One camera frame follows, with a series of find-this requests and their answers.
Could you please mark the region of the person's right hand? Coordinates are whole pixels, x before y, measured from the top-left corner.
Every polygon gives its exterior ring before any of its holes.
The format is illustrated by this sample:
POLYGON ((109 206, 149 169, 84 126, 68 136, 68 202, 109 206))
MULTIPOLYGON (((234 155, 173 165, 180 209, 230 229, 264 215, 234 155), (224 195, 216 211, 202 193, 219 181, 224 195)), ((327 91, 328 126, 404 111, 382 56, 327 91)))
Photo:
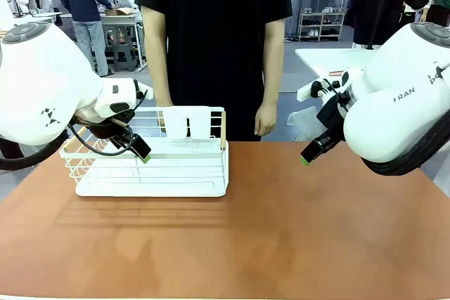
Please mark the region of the person's right hand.
POLYGON ((166 110, 168 110, 173 105, 171 103, 161 103, 157 104, 157 124, 160 127, 161 132, 165 133, 165 118, 164 113, 166 110))

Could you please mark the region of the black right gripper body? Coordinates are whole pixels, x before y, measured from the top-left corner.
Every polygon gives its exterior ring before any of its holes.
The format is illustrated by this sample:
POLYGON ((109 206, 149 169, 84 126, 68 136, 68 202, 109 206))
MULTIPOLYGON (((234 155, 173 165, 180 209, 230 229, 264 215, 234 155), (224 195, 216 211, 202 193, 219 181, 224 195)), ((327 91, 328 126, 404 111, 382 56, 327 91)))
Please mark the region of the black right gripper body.
POLYGON ((349 102, 347 94, 337 94, 331 97, 317 114, 317 119, 326 130, 319 138, 344 139, 344 117, 339 109, 346 112, 346 104, 349 102))

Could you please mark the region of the person's left hand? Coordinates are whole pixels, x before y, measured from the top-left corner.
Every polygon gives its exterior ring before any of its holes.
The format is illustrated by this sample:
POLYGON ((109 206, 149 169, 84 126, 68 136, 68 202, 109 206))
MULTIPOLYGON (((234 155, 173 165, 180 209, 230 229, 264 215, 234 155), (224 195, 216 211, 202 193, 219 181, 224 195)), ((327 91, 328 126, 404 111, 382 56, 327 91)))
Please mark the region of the person's left hand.
POLYGON ((277 107, 273 103, 262 103, 255 116, 255 135, 266 136, 276 125, 277 107))

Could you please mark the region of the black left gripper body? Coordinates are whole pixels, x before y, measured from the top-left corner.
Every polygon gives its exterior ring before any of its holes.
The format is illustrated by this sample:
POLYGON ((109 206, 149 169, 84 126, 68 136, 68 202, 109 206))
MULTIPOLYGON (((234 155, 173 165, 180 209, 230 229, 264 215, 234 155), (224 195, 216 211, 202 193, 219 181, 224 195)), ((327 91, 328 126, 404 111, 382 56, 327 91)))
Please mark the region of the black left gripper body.
POLYGON ((130 141, 133 132, 130 131, 128 125, 134 116, 135 112, 133 110, 126 110, 98 123, 88 122, 78 117, 77 123, 85 125, 99 139, 117 138, 122 141, 130 141))

